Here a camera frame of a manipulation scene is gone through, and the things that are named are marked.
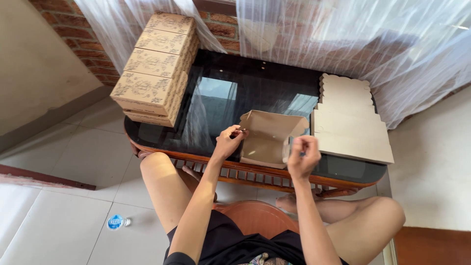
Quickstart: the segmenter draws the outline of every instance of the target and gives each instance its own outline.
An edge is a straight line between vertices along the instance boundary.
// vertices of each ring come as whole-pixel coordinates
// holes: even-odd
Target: stack of flat box blanks
[[[173,127],[198,45],[192,17],[153,14],[111,97],[133,121]]]
[[[322,74],[319,103],[311,113],[311,134],[319,151],[393,164],[386,124],[374,112],[368,81]]]

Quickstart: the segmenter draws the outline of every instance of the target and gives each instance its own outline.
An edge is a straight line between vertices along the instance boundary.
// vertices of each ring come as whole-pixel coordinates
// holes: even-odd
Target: wooden table
[[[305,116],[310,120],[309,114],[319,96],[321,74],[199,50],[175,127],[133,122],[126,117],[125,132],[136,156],[143,158],[152,152],[163,152],[176,159],[176,166],[185,163],[202,172],[219,133],[238,124],[240,116],[251,109]],[[225,161],[220,181],[294,191],[286,169],[239,163],[241,147]],[[309,181],[322,186],[325,198],[351,195],[377,183],[386,168],[378,163],[323,154]]]

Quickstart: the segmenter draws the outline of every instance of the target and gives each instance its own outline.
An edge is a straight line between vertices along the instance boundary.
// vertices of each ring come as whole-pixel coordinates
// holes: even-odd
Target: black glass
[[[216,137],[252,109],[304,116],[319,96],[323,72],[199,50],[174,128],[125,118],[126,133],[137,144],[210,157]],[[239,162],[240,148],[227,160]],[[322,155],[314,175],[359,183],[375,182],[386,165]]]

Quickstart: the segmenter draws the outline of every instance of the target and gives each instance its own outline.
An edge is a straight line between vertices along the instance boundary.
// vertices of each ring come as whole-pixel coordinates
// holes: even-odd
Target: plastic water cup
[[[106,223],[109,230],[115,231],[120,229],[123,226],[128,226],[131,224],[131,219],[123,218],[121,215],[113,215],[108,219]]]

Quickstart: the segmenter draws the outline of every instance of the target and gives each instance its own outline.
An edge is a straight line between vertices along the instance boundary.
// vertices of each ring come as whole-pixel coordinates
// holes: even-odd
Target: blue label
[[[122,217],[121,215],[113,215],[108,219],[108,228],[111,230],[116,230],[120,228],[122,225]]]

